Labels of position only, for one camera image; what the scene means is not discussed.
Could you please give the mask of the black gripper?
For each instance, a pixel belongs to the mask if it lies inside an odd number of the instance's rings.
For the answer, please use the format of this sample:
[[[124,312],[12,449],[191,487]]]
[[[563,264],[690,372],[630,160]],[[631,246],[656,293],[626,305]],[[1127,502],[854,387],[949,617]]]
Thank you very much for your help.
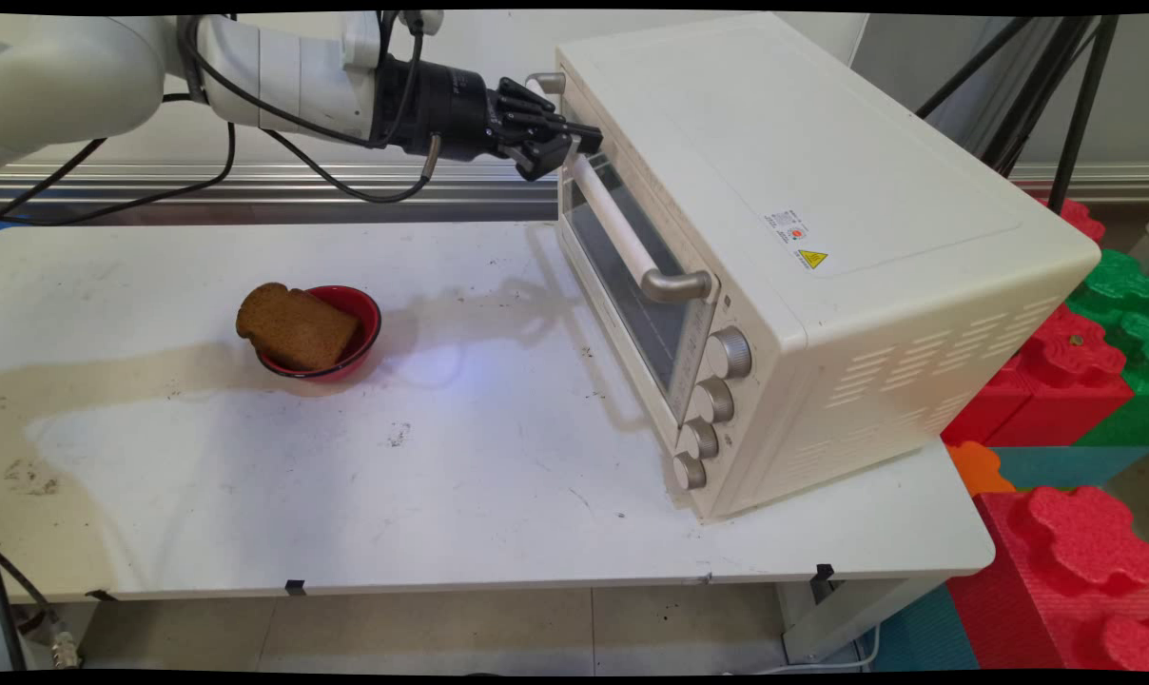
[[[398,57],[387,57],[376,70],[379,147],[396,145],[425,156],[431,136],[439,134],[440,159],[472,161],[500,153],[527,182],[555,172],[571,155],[594,155],[601,148],[599,128],[566,121],[543,92],[535,94],[517,80],[502,77],[495,90],[486,88],[478,74],[422,61],[407,88],[409,70],[409,62]]]

